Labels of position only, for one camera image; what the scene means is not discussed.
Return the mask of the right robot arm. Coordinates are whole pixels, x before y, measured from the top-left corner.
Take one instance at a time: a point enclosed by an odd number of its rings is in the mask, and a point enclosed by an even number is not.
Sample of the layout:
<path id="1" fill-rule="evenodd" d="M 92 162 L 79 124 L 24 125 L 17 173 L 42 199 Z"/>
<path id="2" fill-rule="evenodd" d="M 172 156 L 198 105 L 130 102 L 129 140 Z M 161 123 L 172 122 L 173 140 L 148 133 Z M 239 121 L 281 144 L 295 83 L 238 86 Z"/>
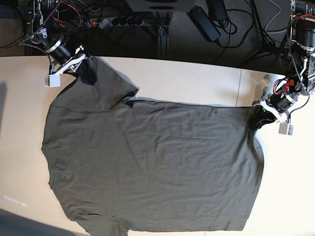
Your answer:
<path id="1" fill-rule="evenodd" d="M 49 60 L 45 86 L 61 86 L 61 75 L 70 74 L 84 84 L 94 85 L 96 73 L 90 66 L 92 56 L 71 33 L 82 19 L 77 8 L 66 0 L 34 0 L 27 19 L 27 36 L 19 45 L 40 50 Z"/>

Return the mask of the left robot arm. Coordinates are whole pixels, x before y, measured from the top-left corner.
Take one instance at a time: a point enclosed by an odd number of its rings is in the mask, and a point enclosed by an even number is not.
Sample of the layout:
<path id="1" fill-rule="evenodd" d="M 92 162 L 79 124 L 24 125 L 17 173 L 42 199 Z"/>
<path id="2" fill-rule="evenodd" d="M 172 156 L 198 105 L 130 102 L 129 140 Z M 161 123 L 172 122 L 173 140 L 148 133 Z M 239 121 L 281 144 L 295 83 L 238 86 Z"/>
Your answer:
<path id="1" fill-rule="evenodd" d="M 253 103 L 257 112 L 252 120 L 272 123 L 287 114 L 289 122 L 299 96 L 310 97 L 315 91 L 315 2 L 292 0 L 290 8 L 284 38 L 275 51 L 276 59 L 284 59 L 289 68 L 274 82 L 271 94 Z"/>

